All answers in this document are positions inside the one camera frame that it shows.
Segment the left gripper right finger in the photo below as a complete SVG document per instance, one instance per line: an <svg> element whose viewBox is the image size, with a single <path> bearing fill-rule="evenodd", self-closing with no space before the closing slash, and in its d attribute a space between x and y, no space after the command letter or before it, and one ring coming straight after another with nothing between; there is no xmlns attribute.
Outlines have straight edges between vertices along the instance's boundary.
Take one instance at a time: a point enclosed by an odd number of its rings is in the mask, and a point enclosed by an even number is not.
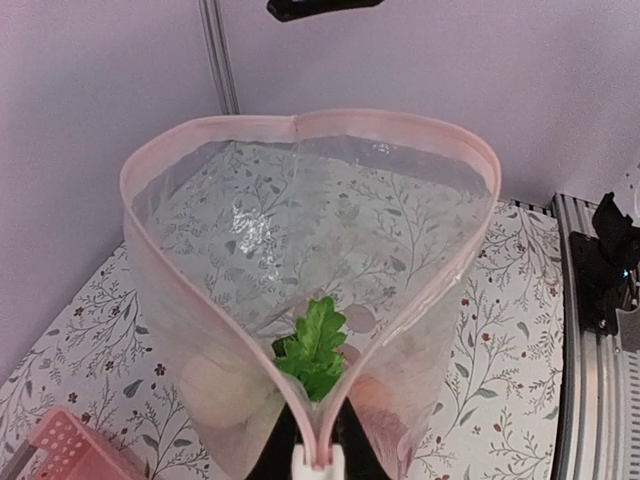
<svg viewBox="0 0 640 480"><path fill-rule="evenodd" d="M360 420L346 399L334 423L334 442L345 456L346 480L389 480L365 434Z"/></svg>

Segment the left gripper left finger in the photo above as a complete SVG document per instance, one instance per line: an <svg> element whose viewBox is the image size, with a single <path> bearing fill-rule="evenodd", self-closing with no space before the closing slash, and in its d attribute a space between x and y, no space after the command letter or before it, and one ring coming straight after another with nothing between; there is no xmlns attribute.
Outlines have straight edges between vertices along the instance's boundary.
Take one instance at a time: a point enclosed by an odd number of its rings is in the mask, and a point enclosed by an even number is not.
<svg viewBox="0 0 640 480"><path fill-rule="evenodd" d="M246 480L291 480L293 450L300 442L295 417L285 405Z"/></svg>

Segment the orange tangerine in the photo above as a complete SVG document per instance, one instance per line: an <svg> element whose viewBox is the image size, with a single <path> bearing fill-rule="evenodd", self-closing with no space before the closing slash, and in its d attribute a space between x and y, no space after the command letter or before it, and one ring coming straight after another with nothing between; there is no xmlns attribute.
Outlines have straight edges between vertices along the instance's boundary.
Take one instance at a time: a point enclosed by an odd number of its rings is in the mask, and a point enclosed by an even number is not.
<svg viewBox="0 0 640 480"><path fill-rule="evenodd" d="M393 395L389 388L380 379L361 374L351 387L349 400L379 458L408 461L414 450L401 445L408 427L392 411Z"/></svg>

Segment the white radish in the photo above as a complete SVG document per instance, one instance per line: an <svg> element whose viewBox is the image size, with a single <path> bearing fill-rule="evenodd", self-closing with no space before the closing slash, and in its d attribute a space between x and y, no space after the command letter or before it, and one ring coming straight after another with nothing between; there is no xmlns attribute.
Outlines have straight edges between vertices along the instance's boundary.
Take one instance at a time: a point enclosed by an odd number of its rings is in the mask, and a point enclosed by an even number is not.
<svg viewBox="0 0 640 480"><path fill-rule="evenodd" d="M345 322L331 296L310 299L306 314L296 319L295 331L271 344L277 368L297 379L311 402L321 402L344 372L339 349L347 339Z"/></svg>
<svg viewBox="0 0 640 480"><path fill-rule="evenodd" d="M283 405L270 378L223 350L209 349L189 359L178 386L191 417L212 428L233 427Z"/></svg>

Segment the clear zip top bag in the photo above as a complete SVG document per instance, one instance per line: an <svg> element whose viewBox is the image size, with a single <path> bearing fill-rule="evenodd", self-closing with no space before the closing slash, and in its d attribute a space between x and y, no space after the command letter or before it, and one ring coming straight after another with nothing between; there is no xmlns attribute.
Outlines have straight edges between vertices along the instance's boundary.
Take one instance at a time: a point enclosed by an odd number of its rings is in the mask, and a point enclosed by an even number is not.
<svg viewBox="0 0 640 480"><path fill-rule="evenodd" d="M374 453L390 479L407 475L500 186L499 160L474 134L380 110L197 119L125 162L132 281L181 401L183 366L209 349L260 369L283 398L229 428L185 407L224 478L246 479L288 405L301 433L292 479L345 479L334 423L361 374L389 388L414 450L408 461ZM344 372L315 403L271 344L325 296L346 317Z"/></svg>

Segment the pink plastic basket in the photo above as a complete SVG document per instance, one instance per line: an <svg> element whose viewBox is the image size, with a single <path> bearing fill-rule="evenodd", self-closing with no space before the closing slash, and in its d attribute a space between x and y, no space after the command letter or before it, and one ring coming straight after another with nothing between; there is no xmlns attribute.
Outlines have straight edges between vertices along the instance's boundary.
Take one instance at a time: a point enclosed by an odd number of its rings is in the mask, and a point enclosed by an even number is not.
<svg viewBox="0 0 640 480"><path fill-rule="evenodd" d="M37 423L2 468L3 479L17 479L37 453L43 454L28 479L142 479L106 438L63 407L55 407Z"/></svg>

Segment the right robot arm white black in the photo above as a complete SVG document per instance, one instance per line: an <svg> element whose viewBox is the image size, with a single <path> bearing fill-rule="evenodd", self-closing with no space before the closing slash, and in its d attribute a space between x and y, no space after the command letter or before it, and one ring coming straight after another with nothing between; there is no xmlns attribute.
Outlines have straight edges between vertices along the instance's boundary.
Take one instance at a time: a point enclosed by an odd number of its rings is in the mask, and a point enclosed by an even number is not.
<svg viewBox="0 0 640 480"><path fill-rule="evenodd" d="M267 11L286 23L326 13L372 8L383 0L269 0Z"/></svg>

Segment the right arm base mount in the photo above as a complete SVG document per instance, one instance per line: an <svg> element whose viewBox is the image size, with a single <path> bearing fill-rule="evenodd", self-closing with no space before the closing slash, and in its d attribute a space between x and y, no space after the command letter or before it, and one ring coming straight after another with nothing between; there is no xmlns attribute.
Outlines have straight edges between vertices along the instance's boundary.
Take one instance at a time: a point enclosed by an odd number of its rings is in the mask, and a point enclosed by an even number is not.
<svg viewBox="0 0 640 480"><path fill-rule="evenodd" d="M606 336L619 333L617 312L632 307L639 265L639 228L614 197L605 194L596 208L595 236L569 235L581 329Z"/></svg>

